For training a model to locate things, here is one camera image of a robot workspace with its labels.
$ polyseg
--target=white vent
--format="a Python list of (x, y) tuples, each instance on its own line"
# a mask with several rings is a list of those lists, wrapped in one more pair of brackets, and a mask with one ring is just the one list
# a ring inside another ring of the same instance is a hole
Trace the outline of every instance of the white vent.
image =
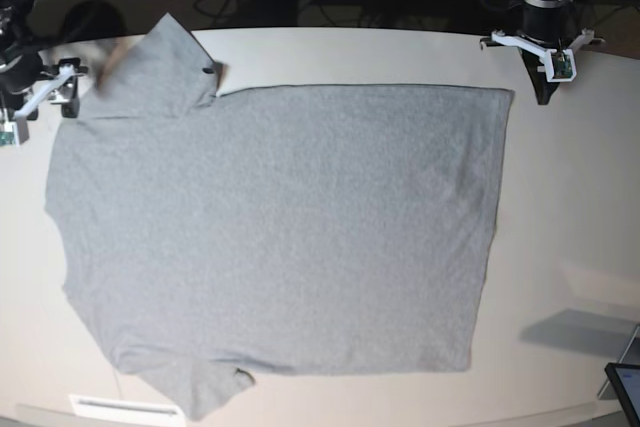
[(69, 400), (78, 417), (151, 427), (185, 426), (184, 414), (175, 405), (98, 399), (73, 394), (69, 395)]

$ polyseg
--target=gray t-shirt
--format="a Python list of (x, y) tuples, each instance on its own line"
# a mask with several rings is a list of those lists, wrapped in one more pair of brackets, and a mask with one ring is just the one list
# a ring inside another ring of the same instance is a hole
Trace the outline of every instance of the gray t-shirt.
[(211, 66), (165, 17), (60, 126), (47, 210), (109, 361), (192, 419), (251, 371), (466, 369), (511, 93), (217, 98)]

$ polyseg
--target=white table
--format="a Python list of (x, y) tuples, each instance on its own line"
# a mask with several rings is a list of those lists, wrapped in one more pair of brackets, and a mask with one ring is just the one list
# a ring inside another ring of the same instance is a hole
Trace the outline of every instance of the white table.
[[(258, 375), (257, 387), (205, 424), (554, 427), (619, 409), (595, 396), (605, 363), (640, 319), (640, 63), (579, 53), (576, 81), (540, 107), (517, 51), (481, 52), (476, 37), (356, 29), (196, 37), (227, 66), (222, 94), (325, 83), (516, 92), (471, 370)], [(60, 289), (64, 252), (43, 211), (58, 122), (57, 108), (43, 108), (27, 144), (0, 150), (0, 415), (14, 417), (16, 404), (70, 411), (70, 393), (166, 402), (112, 371)]]

